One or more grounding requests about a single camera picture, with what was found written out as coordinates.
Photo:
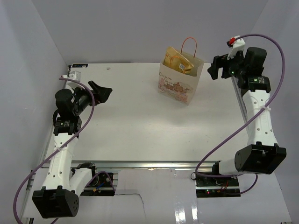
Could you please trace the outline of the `brown paper snack pouch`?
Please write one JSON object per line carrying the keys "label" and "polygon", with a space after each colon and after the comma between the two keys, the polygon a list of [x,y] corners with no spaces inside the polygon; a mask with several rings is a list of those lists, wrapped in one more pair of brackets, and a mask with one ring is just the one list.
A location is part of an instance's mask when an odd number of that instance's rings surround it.
{"label": "brown paper snack pouch", "polygon": [[169,46],[166,49],[163,64],[170,69],[188,75],[194,68],[194,64],[187,58],[187,56],[183,56],[182,53],[179,53],[172,46]]}

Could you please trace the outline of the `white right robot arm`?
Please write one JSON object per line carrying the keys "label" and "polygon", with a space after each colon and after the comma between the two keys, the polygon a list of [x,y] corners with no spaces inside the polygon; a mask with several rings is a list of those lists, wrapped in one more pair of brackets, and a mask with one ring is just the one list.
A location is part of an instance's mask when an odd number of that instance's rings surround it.
{"label": "white right robot arm", "polygon": [[235,153],[233,159],[218,161],[213,165],[211,181],[222,186],[228,175],[245,173],[271,174],[285,159],[286,149],[280,147],[275,138],[270,107],[271,84],[263,76],[263,63],[267,52],[264,49],[250,47],[246,52],[237,51],[233,58],[228,55],[215,56],[207,70],[213,80],[218,78],[222,69],[222,78],[234,77],[245,104],[248,145]]}

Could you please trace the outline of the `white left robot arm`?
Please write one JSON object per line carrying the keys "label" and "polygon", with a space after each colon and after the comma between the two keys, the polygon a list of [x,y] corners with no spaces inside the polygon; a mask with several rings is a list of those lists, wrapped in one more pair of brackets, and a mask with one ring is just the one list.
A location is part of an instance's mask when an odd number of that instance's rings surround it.
{"label": "white left robot arm", "polygon": [[105,103],[112,88],[101,87],[89,81],[90,88],[78,81],[67,82],[68,88],[55,94],[57,110],[53,114],[54,155],[40,190],[33,192],[32,201],[44,219],[75,217],[79,196],[86,187],[102,186],[94,163],[86,162],[71,168],[79,133],[85,127],[80,114],[88,106]]}

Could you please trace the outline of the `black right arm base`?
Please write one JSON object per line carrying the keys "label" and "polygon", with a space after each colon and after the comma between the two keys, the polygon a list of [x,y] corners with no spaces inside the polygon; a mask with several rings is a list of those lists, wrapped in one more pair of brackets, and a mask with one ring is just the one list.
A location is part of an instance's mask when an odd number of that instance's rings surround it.
{"label": "black right arm base", "polygon": [[238,179],[202,177],[195,172],[190,175],[195,182],[197,198],[240,197]]}

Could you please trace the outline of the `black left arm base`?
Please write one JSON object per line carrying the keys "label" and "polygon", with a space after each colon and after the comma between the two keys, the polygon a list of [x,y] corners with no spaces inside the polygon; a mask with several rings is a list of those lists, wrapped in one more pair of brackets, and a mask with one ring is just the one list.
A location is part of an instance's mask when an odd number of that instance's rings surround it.
{"label": "black left arm base", "polygon": [[76,171],[81,169],[87,169],[87,173],[91,173],[91,179],[88,180],[85,188],[93,187],[96,190],[99,190],[101,187],[111,187],[115,192],[112,173],[97,171],[96,165],[91,162],[82,163],[76,167]]}

